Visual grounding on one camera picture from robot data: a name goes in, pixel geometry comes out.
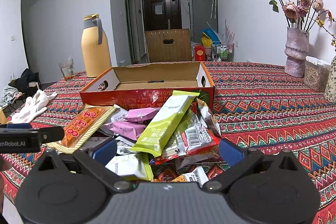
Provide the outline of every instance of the person's finger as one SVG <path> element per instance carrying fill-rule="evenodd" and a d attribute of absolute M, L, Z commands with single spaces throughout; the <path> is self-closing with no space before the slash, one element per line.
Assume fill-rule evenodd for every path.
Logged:
<path fill-rule="evenodd" d="M 3 200 L 4 200 L 4 194 L 3 194 L 4 187 L 5 187 L 5 182 L 3 180 L 2 175 L 0 175 L 0 213 L 1 214 L 2 214 Z"/>
<path fill-rule="evenodd" d="M 4 160 L 2 164 L 1 171 L 6 171 L 12 168 L 12 163 L 9 162 L 8 160 Z"/>

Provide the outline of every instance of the yellow thermos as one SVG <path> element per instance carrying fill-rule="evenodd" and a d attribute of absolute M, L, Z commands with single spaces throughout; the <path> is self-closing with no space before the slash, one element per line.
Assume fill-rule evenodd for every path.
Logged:
<path fill-rule="evenodd" d="M 82 52 L 87 77 L 97 77 L 112 66 L 109 44 L 98 14 L 84 17 Z"/>

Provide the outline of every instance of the dried rose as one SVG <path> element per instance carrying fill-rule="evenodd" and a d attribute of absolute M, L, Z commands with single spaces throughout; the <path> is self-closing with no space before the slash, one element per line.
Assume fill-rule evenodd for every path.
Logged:
<path fill-rule="evenodd" d="M 311 0 L 297 0 L 299 2 L 299 4 L 301 4 L 301 6 L 308 10 L 311 4 Z"/>
<path fill-rule="evenodd" d="M 300 4 L 296 8 L 298 10 L 297 13 L 298 13 L 299 17 L 305 17 L 307 15 L 308 10 L 303 8 Z"/>
<path fill-rule="evenodd" d="M 319 12 L 323 8 L 323 1 L 322 0 L 314 0 L 313 4 L 311 5 L 314 10 Z"/>
<path fill-rule="evenodd" d="M 290 0 L 286 1 L 286 5 L 282 6 L 282 10 L 285 12 L 286 17 L 291 19 L 298 18 L 298 9 L 295 6 L 294 2 Z"/>

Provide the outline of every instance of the table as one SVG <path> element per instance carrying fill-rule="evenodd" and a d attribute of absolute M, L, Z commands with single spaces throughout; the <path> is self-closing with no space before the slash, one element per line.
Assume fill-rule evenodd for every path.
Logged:
<path fill-rule="evenodd" d="M 305 86 L 303 79 L 285 74 L 282 66 L 229 62 L 205 65 L 216 85 L 213 112 L 222 137 L 265 154 L 292 150 L 320 192 L 321 208 L 314 223 L 336 220 L 336 104 Z M 61 80 L 46 89 L 47 94 L 57 90 L 59 95 L 32 125 L 65 126 L 82 110 L 78 92 L 89 82 L 84 73 L 79 73 L 71 81 Z M 11 201 L 41 153 L 4 156 L 13 163 L 13 168 L 2 174 L 5 194 Z M 197 165 L 209 178 L 229 168 L 220 159 Z M 174 164 L 168 163 L 153 167 L 153 173 L 159 180 L 169 181 L 195 167 L 186 166 L 177 172 Z"/>

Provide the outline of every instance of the floral vase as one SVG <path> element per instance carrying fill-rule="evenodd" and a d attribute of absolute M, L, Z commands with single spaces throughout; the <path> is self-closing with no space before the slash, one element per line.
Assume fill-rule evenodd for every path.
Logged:
<path fill-rule="evenodd" d="M 336 103 L 336 56 L 331 62 L 327 86 L 324 91 L 324 98 Z"/>
<path fill-rule="evenodd" d="M 305 74 L 305 60 L 308 54 L 309 33 L 298 28 L 287 27 L 285 73 L 302 78 Z"/>

